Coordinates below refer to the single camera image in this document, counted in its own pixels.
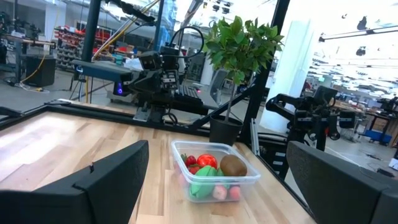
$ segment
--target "clear plastic container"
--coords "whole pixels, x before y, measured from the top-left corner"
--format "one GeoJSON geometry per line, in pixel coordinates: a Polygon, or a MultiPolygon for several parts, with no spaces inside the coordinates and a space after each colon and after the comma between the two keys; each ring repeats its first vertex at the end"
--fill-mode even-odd
{"type": "Polygon", "coordinates": [[[172,154],[174,158],[174,170],[177,173],[178,181],[182,191],[187,199],[192,202],[232,202],[238,201],[244,191],[249,190],[254,183],[260,178],[260,173],[253,168],[252,165],[238,153],[234,148],[225,144],[209,143],[209,142],[193,142],[193,141],[173,141],[172,154]],[[195,156],[198,158],[202,154],[211,154],[217,159],[219,168],[222,158],[228,154],[238,156],[248,168],[248,173],[244,177],[200,177],[191,174],[184,162],[181,154],[187,156],[195,156]],[[200,194],[192,194],[194,189],[200,189],[200,194]],[[223,197],[213,196],[219,192],[227,193],[225,199],[223,197]]]}

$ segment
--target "workbench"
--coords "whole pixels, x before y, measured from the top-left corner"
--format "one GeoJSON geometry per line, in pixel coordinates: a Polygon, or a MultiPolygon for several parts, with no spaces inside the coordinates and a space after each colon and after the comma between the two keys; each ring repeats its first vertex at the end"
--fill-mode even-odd
{"type": "Polygon", "coordinates": [[[129,223],[315,223],[280,180],[241,143],[234,147],[261,174],[253,190],[240,202],[192,203],[174,174],[170,144],[174,139],[207,138],[53,111],[13,124],[0,131],[0,136],[0,189],[35,190],[146,139],[149,163],[129,223]]]}
{"type": "Polygon", "coordinates": [[[0,36],[2,39],[6,39],[7,41],[11,41],[14,43],[15,47],[15,66],[6,65],[6,67],[10,67],[11,70],[7,70],[7,72],[14,71],[16,76],[16,81],[20,82],[22,77],[22,59],[27,53],[28,44],[38,44],[38,45],[48,45],[49,47],[49,55],[52,56],[52,50],[55,49],[55,42],[41,41],[41,40],[30,40],[21,37],[14,37],[9,34],[3,34],[0,36]]]}

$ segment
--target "strawberry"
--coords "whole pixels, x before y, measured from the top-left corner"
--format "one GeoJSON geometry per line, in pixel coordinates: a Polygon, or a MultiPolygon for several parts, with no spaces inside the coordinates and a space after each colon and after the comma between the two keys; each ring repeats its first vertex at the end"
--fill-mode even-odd
{"type": "Polygon", "coordinates": [[[188,156],[186,154],[181,154],[181,159],[184,161],[184,164],[186,167],[190,167],[191,165],[195,165],[197,163],[197,160],[195,159],[195,156],[188,156]]]}
{"type": "Polygon", "coordinates": [[[238,186],[231,187],[229,190],[229,197],[232,200],[239,200],[241,198],[241,188],[238,186]]]}
{"type": "Polygon", "coordinates": [[[195,165],[197,163],[197,160],[195,159],[194,156],[188,156],[187,160],[185,160],[185,165],[187,167],[190,167],[191,165],[195,165]]]}
{"type": "Polygon", "coordinates": [[[222,185],[217,185],[213,190],[213,197],[218,200],[225,200],[227,189],[222,185]]]}
{"type": "Polygon", "coordinates": [[[193,175],[195,175],[195,174],[198,172],[198,170],[200,170],[200,167],[199,167],[199,166],[190,166],[190,167],[188,168],[188,171],[189,171],[191,174],[193,174],[193,175]]]}

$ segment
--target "kiwi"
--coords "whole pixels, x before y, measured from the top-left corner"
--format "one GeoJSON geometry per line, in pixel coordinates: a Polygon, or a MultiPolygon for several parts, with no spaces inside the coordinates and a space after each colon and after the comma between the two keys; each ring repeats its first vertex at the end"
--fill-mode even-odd
{"type": "Polygon", "coordinates": [[[246,164],[237,156],[224,156],[220,162],[220,169],[227,177],[242,177],[248,173],[246,164]]]}

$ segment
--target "pink toy fruit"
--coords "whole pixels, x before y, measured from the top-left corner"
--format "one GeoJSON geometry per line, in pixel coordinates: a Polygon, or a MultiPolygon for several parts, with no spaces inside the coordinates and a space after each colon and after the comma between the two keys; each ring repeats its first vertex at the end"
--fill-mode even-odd
{"type": "Polygon", "coordinates": [[[213,197],[217,200],[225,200],[227,189],[222,185],[217,185],[213,190],[213,197]]]}
{"type": "Polygon", "coordinates": [[[231,187],[229,189],[229,197],[232,200],[239,200],[241,198],[241,188],[238,186],[231,187]]]}

